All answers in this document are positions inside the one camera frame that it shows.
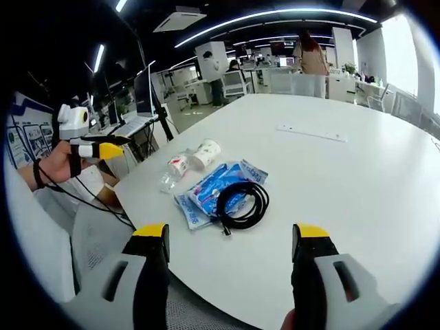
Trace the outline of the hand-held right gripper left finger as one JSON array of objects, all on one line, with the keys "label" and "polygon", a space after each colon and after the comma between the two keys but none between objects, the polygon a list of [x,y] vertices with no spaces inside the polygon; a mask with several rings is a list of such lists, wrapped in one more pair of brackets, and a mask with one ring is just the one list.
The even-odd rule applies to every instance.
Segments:
[{"label": "hand-held right gripper left finger", "polygon": [[66,314],[80,329],[166,329],[169,259],[168,224],[141,227],[83,278]]}]

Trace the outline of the person's right hand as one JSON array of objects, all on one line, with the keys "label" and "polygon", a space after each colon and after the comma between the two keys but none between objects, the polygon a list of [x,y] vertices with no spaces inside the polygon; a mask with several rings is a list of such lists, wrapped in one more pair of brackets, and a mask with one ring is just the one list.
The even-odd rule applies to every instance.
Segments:
[{"label": "person's right hand", "polygon": [[294,330],[295,309],[287,313],[281,326],[281,330]]}]

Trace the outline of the person's left hand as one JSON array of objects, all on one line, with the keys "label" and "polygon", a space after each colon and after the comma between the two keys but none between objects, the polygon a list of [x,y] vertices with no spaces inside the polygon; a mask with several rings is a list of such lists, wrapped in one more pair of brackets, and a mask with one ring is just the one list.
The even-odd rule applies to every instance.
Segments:
[{"label": "person's left hand", "polygon": [[69,156],[72,146],[67,141],[60,141],[53,151],[38,163],[38,173],[43,184],[63,183],[71,176]]}]

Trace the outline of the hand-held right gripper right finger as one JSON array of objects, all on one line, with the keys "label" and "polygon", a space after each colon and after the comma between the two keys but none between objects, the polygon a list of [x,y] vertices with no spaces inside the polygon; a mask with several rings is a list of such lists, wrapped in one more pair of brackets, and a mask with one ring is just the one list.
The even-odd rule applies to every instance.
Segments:
[{"label": "hand-held right gripper right finger", "polygon": [[291,286],[295,329],[381,329],[399,311],[350,254],[341,254],[315,225],[292,228]]}]

